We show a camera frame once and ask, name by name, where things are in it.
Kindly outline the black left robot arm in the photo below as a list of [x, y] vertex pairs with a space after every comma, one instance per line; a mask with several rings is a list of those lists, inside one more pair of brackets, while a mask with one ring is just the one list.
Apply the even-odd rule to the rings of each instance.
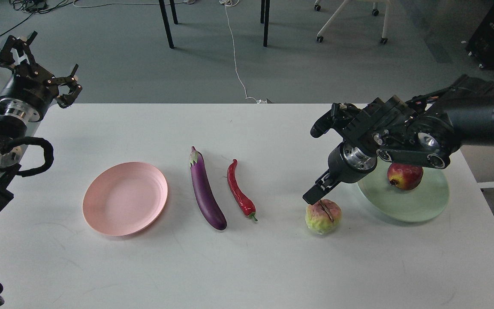
[[41, 174], [54, 162], [52, 144], [29, 134], [29, 123], [42, 121], [54, 104], [72, 106], [83, 89], [77, 64], [68, 76], [57, 77], [35, 60], [30, 46], [36, 36], [10, 35], [0, 45], [0, 68], [11, 72], [0, 93], [0, 212], [14, 198], [8, 186], [16, 176]]

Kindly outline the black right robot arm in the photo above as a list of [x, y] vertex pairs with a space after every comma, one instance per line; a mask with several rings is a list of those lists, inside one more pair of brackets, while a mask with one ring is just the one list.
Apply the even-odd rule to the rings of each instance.
[[400, 100], [376, 98], [364, 108], [334, 103], [313, 125], [318, 138], [342, 137], [328, 156], [328, 169], [303, 195], [313, 205], [338, 184], [355, 183], [378, 160], [443, 170], [464, 145], [494, 146], [494, 82], [460, 76], [451, 86]]

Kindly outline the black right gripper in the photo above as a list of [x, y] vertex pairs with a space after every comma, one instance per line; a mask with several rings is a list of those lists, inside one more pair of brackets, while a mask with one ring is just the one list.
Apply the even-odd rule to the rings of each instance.
[[302, 196], [308, 205], [314, 205], [326, 197], [339, 183], [355, 183], [373, 172], [376, 157], [364, 154], [349, 143], [339, 143], [328, 156], [328, 170], [316, 179], [314, 185]]

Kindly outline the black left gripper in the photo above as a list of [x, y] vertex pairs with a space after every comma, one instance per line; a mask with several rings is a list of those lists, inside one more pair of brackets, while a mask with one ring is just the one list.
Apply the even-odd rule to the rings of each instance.
[[[42, 121], [55, 97], [60, 108], [71, 107], [83, 89], [76, 77], [78, 64], [65, 77], [55, 77], [37, 64], [30, 49], [37, 35], [37, 31], [28, 37], [9, 35], [0, 45], [0, 68], [12, 71], [0, 93], [0, 108], [5, 108], [11, 101], [29, 104], [36, 112], [30, 122]], [[60, 86], [67, 87], [68, 92], [57, 95]]]

